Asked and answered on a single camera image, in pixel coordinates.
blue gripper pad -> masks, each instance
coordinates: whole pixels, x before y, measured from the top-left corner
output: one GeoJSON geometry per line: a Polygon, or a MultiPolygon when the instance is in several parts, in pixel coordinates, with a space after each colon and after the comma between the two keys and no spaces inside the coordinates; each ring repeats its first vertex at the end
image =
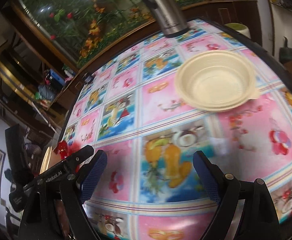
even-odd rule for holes
{"type": "Polygon", "coordinates": [[[107,154],[104,151],[99,150],[95,153],[94,157],[88,164],[85,164],[80,168],[80,175],[78,176],[76,184],[81,191],[79,199],[82,204],[91,198],[106,165],[107,154]]]}
{"type": "Polygon", "coordinates": [[[217,204],[220,203],[221,197],[218,193],[218,183],[216,182],[215,178],[211,174],[209,168],[207,167],[205,161],[203,160],[204,157],[201,157],[199,151],[195,152],[193,155],[193,165],[194,168],[200,178],[200,180],[203,183],[203,186],[207,192],[208,197],[210,200],[217,202],[217,204]]]}

wall mural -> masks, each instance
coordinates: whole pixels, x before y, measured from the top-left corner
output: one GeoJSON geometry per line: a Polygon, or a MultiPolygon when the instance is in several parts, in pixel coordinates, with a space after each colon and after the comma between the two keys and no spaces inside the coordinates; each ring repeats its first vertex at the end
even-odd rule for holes
{"type": "MultiPolygon", "coordinates": [[[[141,0],[19,0],[81,68],[103,48],[152,20],[141,0]]],[[[203,0],[176,0],[180,6],[203,0]]]]}

shelf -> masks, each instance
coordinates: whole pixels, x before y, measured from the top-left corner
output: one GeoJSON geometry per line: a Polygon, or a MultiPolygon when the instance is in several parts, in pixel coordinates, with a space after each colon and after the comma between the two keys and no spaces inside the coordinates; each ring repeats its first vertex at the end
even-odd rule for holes
{"type": "Polygon", "coordinates": [[[278,6],[278,7],[281,7],[281,8],[283,8],[283,9],[287,10],[287,11],[292,12],[292,9],[286,8],[286,7],[284,7],[283,5],[281,5],[281,4],[279,4],[279,3],[274,3],[274,2],[270,2],[270,3],[273,4],[273,5],[276,5],[276,6],[278,6]]]}

red decoration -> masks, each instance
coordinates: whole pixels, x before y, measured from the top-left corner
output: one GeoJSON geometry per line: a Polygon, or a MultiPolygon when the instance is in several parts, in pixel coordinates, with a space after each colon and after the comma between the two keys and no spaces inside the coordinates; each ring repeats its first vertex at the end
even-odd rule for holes
{"type": "Polygon", "coordinates": [[[287,198],[290,196],[290,194],[291,194],[291,190],[290,190],[290,189],[289,189],[289,190],[286,190],[286,191],[284,192],[282,198],[283,198],[283,199],[287,199],[287,198]]]}
{"type": "Polygon", "coordinates": [[[54,149],[54,153],[60,154],[62,160],[67,158],[70,154],[68,152],[68,145],[66,141],[58,142],[56,148],[54,149]]]}
{"type": "Polygon", "coordinates": [[[67,18],[68,18],[68,19],[71,19],[72,17],[73,17],[73,13],[68,13],[68,14],[67,14],[67,18]]]}

patterned tablecloth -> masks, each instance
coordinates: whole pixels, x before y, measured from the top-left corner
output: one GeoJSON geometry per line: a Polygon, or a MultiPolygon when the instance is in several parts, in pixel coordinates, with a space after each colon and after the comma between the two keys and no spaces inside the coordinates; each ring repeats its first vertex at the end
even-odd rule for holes
{"type": "Polygon", "coordinates": [[[200,238],[216,205],[193,168],[196,150],[237,179],[263,178],[280,222],[292,214],[292,94],[243,44],[202,20],[189,24],[188,33],[155,35],[99,69],[65,130],[71,148],[89,144],[107,152],[106,170],[84,208],[92,225],[114,239],[200,238]],[[217,49],[254,64],[259,99],[212,113],[179,98],[178,67],[217,49]]]}

